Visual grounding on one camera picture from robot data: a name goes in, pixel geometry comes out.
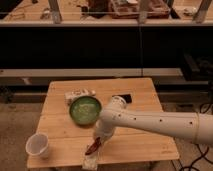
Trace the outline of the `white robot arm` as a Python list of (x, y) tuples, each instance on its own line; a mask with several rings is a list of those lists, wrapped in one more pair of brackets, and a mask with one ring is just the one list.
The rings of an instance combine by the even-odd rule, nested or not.
[(213, 147), (213, 115), (209, 114), (128, 110), (121, 96), (113, 96), (100, 112), (94, 138), (105, 142), (117, 127), (144, 130)]

